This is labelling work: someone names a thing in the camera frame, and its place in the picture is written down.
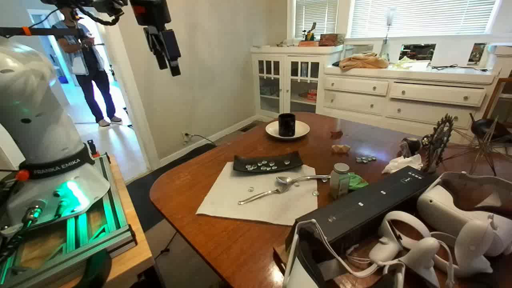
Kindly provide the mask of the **green robot base mount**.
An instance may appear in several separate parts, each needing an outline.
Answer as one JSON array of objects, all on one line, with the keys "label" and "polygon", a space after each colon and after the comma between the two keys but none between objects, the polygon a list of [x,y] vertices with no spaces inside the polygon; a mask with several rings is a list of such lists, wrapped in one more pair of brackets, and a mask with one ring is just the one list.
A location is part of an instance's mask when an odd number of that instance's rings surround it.
[{"label": "green robot base mount", "polygon": [[2,288],[45,288],[85,278],[98,257],[138,244],[125,215],[110,158],[16,183],[2,206]]}]

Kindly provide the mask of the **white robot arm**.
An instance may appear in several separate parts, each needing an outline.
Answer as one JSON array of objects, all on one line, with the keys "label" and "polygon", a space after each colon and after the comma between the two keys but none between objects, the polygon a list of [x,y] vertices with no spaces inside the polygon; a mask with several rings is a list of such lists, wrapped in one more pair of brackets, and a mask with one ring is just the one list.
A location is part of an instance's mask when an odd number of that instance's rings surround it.
[{"label": "white robot arm", "polygon": [[[165,0],[43,1],[77,7],[94,20],[107,14],[109,25],[118,22],[125,6],[131,6],[158,65],[179,73],[181,51],[168,27],[171,15]],[[32,27],[5,27],[0,41],[0,123],[24,155],[2,206],[3,223],[10,228],[72,217],[90,209],[110,188],[96,167],[93,147],[80,139],[53,92],[56,75],[51,62],[13,39],[34,31]]]}]

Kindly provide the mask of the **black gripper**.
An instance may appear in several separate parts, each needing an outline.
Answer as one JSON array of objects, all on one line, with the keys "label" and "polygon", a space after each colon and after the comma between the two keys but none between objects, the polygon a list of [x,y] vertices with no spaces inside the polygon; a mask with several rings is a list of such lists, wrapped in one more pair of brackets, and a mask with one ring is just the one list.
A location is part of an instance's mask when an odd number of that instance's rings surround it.
[{"label": "black gripper", "polygon": [[166,0],[130,0],[130,4],[139,25],[152,25],[146,27],[144,33],[149,49],[154,52],[158,67],[170,67],[171,75],[178,76],[181,73],[179,44],[173,28],[163,30],[171,20]]}]

